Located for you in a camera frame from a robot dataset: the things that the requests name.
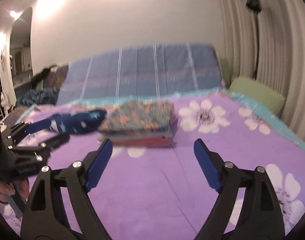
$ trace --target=folded towel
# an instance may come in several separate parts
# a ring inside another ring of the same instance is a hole
[[[114,145],[169,147],[176,120],[172,103],[130,101],[117,107],[98,130],[100,140],[109,138]]]
[[[174,105],[168,102],[126,102],[117,108],[99,127],[110,135],[141,134],[147,131],[170,131]]]

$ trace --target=blue cloth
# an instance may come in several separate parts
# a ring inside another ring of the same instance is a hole
[[[77,114],[54,114],[51,117],[29,124],[27,133],[35,133],[43,129],[53,132],[69,132],[69,134],[85,134],[94,132],[105,119],[105,110],[93,110]]]
[[[221,86],[209,44],[120,48],[69,63],[58,105],[92,98],[155,97]]]
[[[56,89],[30,90],[19,98],[17,106],[30,107],[36,105],[55,105],[58,100],[58,91]]]

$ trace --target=blue blanket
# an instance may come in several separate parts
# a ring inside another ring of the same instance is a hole
[[[219,86],[219,63],[211,45],[120,48],[71,62],[58,105],[94,98],[159,98]]]

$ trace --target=green pillow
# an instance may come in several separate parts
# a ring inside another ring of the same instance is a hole
[[[235,78],[229,87],[229,90],[261,102],[275,115],[281,113],[286,100],[278,92],[260,84],[257,81],[245,77]]]

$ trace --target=white flower print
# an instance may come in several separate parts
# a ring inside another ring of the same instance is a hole
[[[219,126],[230,125],[224,117],[225,114],[226,111],[221,106],[212,107],[210,100],[202,101],[201,105],[192,100],[189,107],[179,109],[179,115],[183,118],[180,126],[184,131],[192,131],[200,125],[200,133],[218,133]]]
[[[283,213],[285,232],[288,234],[291,230],[291,224],[297,224],[305,212],[303,203],[296,199],[301,191],[301,186],[291,173],[288,173],[283,181],[283,173],[275,164],[267,165],[266,172],[279,200],[280,209]],[[243,199],[238,199],[234,205],[229,220],[233,225],[237,224],[242,204]]]
[[[125,147],[114,146],[112,149],[111,158],[118,156],[124,148]],[[127,151],[128,151],[128,155],[131,158],[139,158],[145,153],[146,148],[145,147],[128,147]]]
[[[242,117],[247,117],[247,119],[245,120],[245,124],[249,127],[251,131],[254,131],[259,126],[259,131],[262,134],[270,134],[270,127],[267,122],[263,118],[254,114],[253,111],[249,108],[241,107],[239,108],[238,113]]]

